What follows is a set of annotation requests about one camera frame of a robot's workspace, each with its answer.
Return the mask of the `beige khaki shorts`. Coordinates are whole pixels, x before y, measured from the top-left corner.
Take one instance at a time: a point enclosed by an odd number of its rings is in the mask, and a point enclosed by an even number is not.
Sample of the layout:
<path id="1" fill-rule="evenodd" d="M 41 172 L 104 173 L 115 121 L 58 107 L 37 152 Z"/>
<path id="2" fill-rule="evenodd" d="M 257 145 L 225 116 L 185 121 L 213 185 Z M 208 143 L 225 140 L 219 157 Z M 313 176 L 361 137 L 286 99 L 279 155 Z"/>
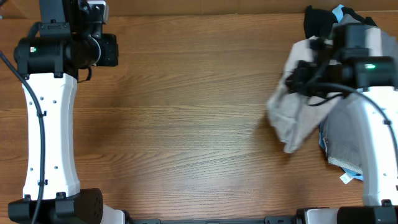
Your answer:
<path id="1" fill-rule="evenodd" d="M 313 60 L 310 41 L 316 39 L 317 37 L 312 36 L 292 46 L 278 86 L 267 102 L 270 124 L 274 127 L 279 141 L 285 144 L 284 152 L 289 154 L 301 147 L 316 125 L 326 118 L 340 100 L 334 98 L 323 105 L 312 106 L 312 103 L 320 102 L 321 98 L 315 96 L 308 99 L 298 93 L 288 93 L 286 79 L 292 74 L 300 60 L 306 62 Z"/>

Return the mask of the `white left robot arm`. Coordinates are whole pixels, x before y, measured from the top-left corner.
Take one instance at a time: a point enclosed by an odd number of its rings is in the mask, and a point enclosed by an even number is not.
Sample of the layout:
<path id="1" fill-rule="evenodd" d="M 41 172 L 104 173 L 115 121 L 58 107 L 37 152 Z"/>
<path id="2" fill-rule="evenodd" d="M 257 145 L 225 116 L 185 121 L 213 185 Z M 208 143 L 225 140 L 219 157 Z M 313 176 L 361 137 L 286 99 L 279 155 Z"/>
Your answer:
<path id="1" fill-rule="evenodd" d="M 28 165 L 22 198 L 8 205 L 15 223 L 131 223 L 100 189 L 82 189 L 73 149 L 78 72 L 118 64 L 117 38 L 105 34 L 106 1 L 40 2 L 41 20 L 14 50 L 28 116 Z"/>

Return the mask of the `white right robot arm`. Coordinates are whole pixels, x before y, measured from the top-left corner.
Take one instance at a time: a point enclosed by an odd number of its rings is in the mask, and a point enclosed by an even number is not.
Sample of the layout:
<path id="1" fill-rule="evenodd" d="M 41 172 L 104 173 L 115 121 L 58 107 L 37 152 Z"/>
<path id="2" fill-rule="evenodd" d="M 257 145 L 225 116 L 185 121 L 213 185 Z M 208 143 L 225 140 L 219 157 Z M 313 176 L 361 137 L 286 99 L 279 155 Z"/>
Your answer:
<path id="1" fill-rule="evenodd" d="M 330 44 L 310 44 L 314 62 L 299 61 L 286 80 L 289 93 L 346 99 L 363 171 L 363 204 L 357 207 L 303 208 L 294 223 L 397 222 L 397 68 L 381 53 L 381 33 L 363 24 L 333 31 Z"/>

